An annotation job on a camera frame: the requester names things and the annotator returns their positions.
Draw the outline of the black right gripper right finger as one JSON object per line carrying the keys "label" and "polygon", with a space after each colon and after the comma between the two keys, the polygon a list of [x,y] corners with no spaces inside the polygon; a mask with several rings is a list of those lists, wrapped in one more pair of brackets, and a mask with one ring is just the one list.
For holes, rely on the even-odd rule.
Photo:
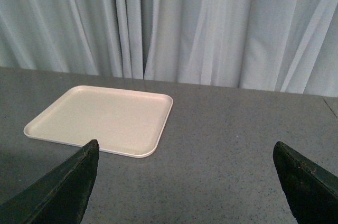
{"label": "black right gripper right finger", "polygon": [[337,223],[337,176],[281,141],[273,161],[298,223]]}

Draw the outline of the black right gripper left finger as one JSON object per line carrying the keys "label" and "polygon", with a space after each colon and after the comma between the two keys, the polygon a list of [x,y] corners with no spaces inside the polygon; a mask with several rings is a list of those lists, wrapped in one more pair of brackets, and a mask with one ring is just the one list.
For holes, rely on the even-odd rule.
{"label": "black right gripper left finger", "polygon": [[1,205],[1,223],[80,223],[95,184],[99,144],[93,139]]}

